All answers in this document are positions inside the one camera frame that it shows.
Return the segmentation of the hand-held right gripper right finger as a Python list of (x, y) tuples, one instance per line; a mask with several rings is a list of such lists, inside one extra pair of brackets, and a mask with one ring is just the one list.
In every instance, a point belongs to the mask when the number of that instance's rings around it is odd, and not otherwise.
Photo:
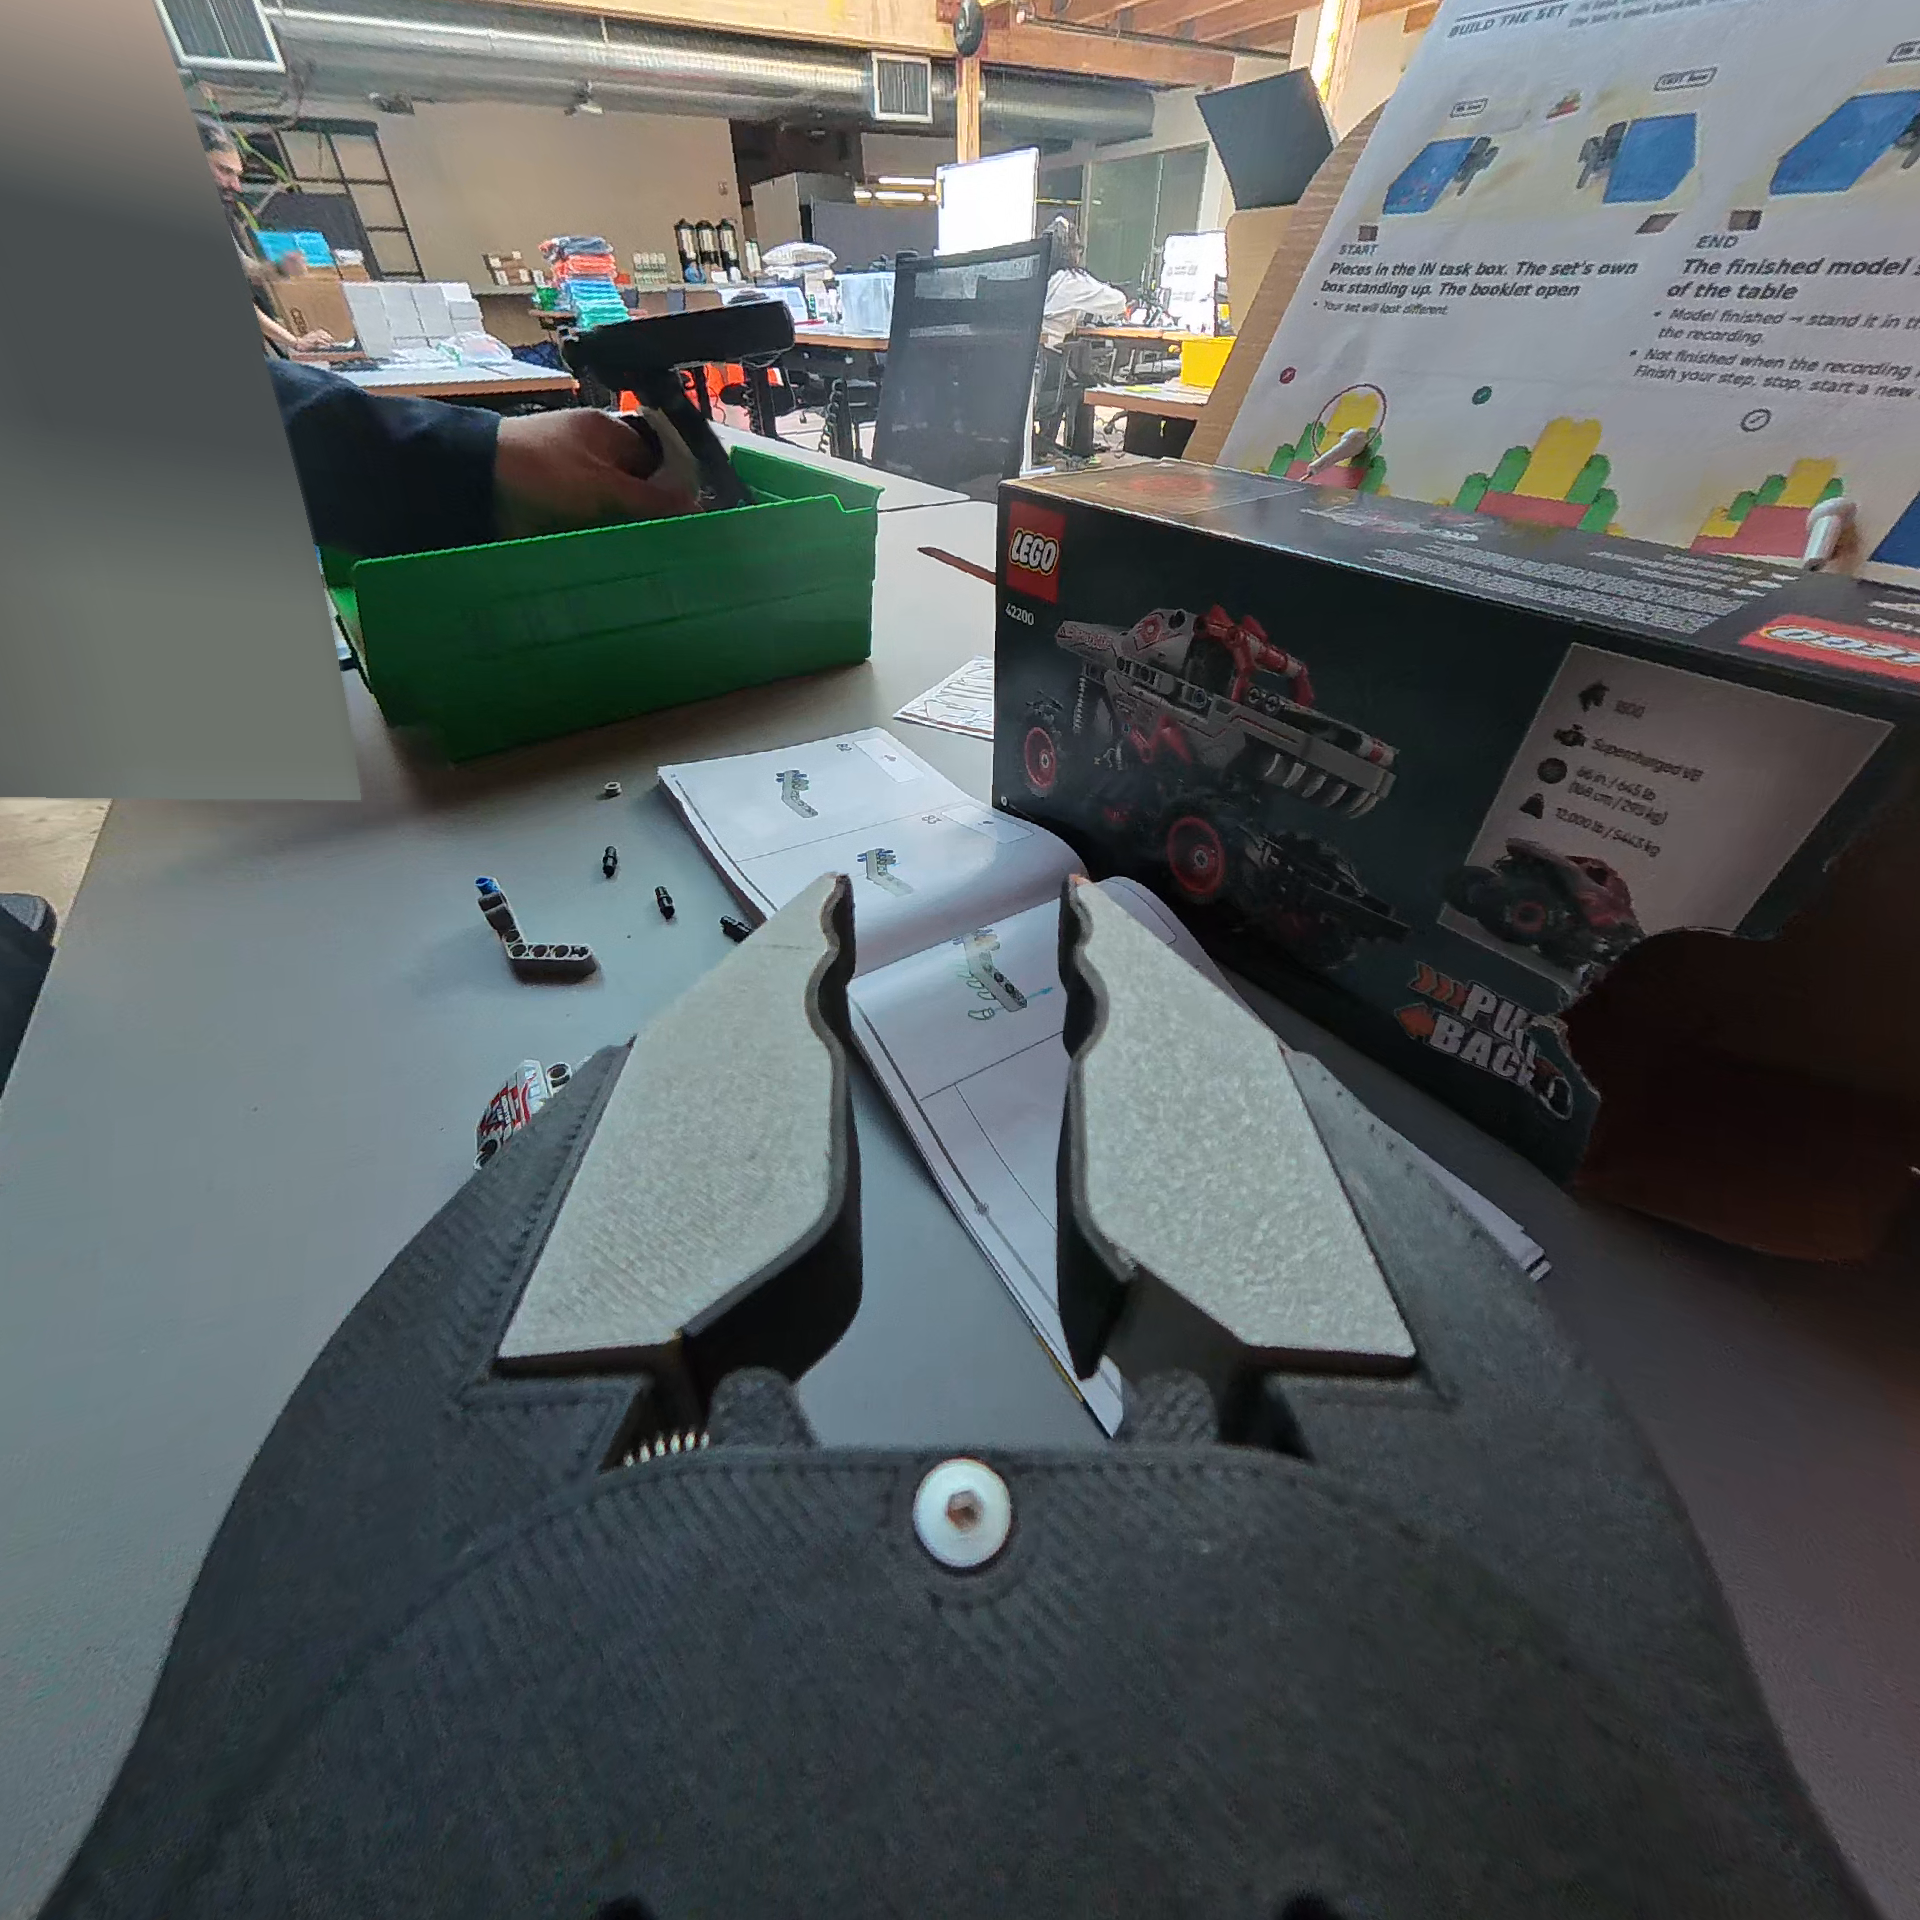
[(1072, 1370), (1409, 1376), (1418, 1345), (1277, 1037), (1088, 880), (1058, 931)]

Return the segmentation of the dark lego set box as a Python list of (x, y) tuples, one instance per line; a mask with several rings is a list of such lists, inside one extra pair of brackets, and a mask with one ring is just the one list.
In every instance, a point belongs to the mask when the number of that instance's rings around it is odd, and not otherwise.
[(996, 502), (1000, 808), (1556, 1185), (1915, 1205), (1915, 590), (1202, 465)]

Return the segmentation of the black tilted monitor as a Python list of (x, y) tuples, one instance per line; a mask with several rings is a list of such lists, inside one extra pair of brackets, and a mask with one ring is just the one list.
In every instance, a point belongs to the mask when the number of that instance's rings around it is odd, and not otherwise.
[(1196, 100), (1237, 210), (1289, 209), (1337, 138), (1310, 69), (1289, 69)]

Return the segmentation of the white computer monitor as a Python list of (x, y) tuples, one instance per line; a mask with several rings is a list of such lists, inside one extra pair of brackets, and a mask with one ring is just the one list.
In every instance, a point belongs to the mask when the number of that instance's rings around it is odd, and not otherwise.
[(934, 257), (1008, 250), (1038, 236), (1040, 148), (945, 163), (934, 181)]

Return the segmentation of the white sticker sheet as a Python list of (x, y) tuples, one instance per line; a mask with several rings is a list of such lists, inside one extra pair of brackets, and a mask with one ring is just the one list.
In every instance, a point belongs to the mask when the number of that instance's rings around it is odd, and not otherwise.
[(973, 657), (902, 705), (894, 721), (980, 740), (995, 738), (995, 661)]

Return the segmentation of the red white printed lego piece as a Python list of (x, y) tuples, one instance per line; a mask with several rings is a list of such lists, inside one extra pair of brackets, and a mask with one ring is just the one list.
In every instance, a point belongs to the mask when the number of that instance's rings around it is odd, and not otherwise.
[(474, 1130), (474, 1169), (492, 1164), (572, 1078), (568, 1064), (522, 1061), (494, 1090)]

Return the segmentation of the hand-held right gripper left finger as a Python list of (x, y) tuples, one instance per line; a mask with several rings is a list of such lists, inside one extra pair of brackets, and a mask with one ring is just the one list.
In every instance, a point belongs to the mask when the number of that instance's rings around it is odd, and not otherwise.
[(497, 1346), (709, 1403), (801, 1380), (861, 1294), (851, 877), (806, 882), (626, 1048)]

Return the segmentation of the grey angled lego beam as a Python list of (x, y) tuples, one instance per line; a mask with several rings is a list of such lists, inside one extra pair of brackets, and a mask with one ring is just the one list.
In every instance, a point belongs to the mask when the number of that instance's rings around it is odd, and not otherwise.
[(480, 875), (474, 889), (482, 921), (497, 936), (516, 980), (528, 986), (576, 986), (598, 973), (598, 961), (587, 945), (545, 945), (528, 939), (494, 877)]

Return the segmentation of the black mesh office chair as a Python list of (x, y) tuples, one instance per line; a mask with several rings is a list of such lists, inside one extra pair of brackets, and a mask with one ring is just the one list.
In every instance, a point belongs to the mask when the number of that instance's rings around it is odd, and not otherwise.
[(1051, 242), (901, 257), (870, 458), (888, 473), (992, 500), (1018, 477)]

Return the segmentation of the person's left hand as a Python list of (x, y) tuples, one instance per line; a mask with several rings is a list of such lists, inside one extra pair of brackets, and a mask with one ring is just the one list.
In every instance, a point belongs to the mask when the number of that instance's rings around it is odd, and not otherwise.
[(700, 481), (650, 465), (624, 416), (570, 409), (504, 416), (494, 458), (494, 538), (516, 541), (700, 510)]

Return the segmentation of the open instruction booklet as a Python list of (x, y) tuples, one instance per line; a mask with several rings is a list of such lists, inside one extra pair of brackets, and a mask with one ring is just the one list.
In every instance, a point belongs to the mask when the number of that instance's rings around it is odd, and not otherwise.
[[(1081, 873), (1076, 856), (977, 802), (880, 730), (662, 765), (658, 785), (750, 912), (771, 918), (804, 882), (851, 877), (854, 1048), (948, 1210), (1070, 1370), (1056, 1294), (1067, 1077), (1058, 907)], [(1098, 886), (1251, 1010), (1160, 898), (1132, 880)], [(1389, 1384), (1451, 1393), (1440, 1360), (1454, 1356), (1472, 1365), (1469, 1380), (1498, 1385), (1484, 1365), (1498, 1333), (1530, 1328), (1544, 1250), (1378, 1130), (1322, 1064), (1277, 1042), (1416, 1339), (1416, 1370)]]

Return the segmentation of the green plastic bin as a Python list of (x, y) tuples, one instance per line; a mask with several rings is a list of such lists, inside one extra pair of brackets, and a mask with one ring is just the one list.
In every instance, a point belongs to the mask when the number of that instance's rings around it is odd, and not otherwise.
[(746, 445), (730, 460), (742, 510), (394, 561), (323, 550), (388, 726), (472, 762), (867, 661), (880, 489)]

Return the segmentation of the printed instruction poster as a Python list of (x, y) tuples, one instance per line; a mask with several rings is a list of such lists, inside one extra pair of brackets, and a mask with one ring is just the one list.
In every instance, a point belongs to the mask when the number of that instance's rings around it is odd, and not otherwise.
[(1915, 585), (1918, 4), (1443, 4), (1219, 465)]

